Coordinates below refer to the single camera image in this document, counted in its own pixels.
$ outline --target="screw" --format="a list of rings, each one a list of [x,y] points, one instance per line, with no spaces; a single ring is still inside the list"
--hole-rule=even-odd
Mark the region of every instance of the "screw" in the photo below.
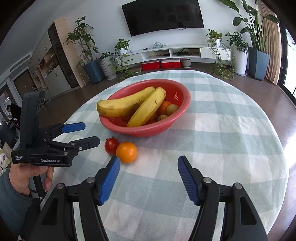
[[[237,188],[237,189],[241,189],[242,188],[242,185],[240,183],[235,183],[234,186]]]
[[[212,179],[210,179],[209,177],[204,177],[204,182],[205,183],[211,183]]]
[[[59,183],[59,184],[57,185],[57,189],[61,190],[61,189],[63,189],[63,188],[64,188],[64,184],[63,184],[63,183]]]
[[[88,177],[87,179],[86,179],[86,181],[88,182],[88,183],[93,183],[94,182],[94,177]]]

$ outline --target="kiwi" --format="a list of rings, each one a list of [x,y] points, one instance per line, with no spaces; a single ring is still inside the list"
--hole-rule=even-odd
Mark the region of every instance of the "kiwi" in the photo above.
[[[179,107],[175,104],[169,105],[166,109],[167,115],[170,116],[171,114],[175,113],[178,109]]]
[[[167,115],[160,115],[158,118],[157,118],[157,121],[162,121],[164,120],[165,118],[168,118]]]

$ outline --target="banana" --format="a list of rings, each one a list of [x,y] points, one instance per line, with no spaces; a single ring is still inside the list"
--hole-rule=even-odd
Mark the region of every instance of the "banana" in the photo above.
[[[143,126],[157,111],[163,100],[166,91],[158,87],[156,90],[141,104],[134,115],[129,120],[127,127]]]
[[[109,118],[132,115],[153,91],[155,88],[150,86],[120,99],[100,100],[96,109],[100,115]]]

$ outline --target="red colander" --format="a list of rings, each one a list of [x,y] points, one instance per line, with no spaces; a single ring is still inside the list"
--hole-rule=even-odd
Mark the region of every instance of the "red colander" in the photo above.
[[[137,82],[126,86],[121,90],[118,90],[108,99],[119,99],[128,95],[132,95],[149,86],[163,88],[166,91],[165,99],[172,104],[177,105],[179,109],[164,120],[140,127],[126,127],[126,122],[124,122],[121,118],[107,118],[100,115],[100,121],[102,125],[108,130],[120,134],[126,134],[135,137],[151,137],[169,128],[175,122],[175,120],[183,115],[188,109],[191,101],[190,92],[184,85],[173,80],[154,79]]]

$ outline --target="checkered tablecloth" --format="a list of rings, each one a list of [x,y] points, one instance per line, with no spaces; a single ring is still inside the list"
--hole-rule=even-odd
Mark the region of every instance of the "checkered tablecloth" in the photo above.
[[[96,103],[129,84],[148,79],[170,79],[191,93],[188,111],[168,130],[150,138],[119,135],[99,120]],[[218,184],[243,184],[267,232],[281,209],[288,168],[277,133],[263,110],[247,95],[211,75],[192,70],[169,70],[132,77],[99,93],[67,121],[83,121],[84,131],[63,134],[58,141],[98,136],[97,148],[82,151],[69,168],[56,168],[53,187],[78,184],[105,167],[110,156],[106,138],[115,136],[138,148],[134,163],[122,164],[111,196],[99,207],[112,240],[188,240],[199,208],[187,196],[177,169],[185,155],[193,167]],[[77,235],[84,240],[79,207],[75,205]],[[213,240],[219,240],[224,205]]]

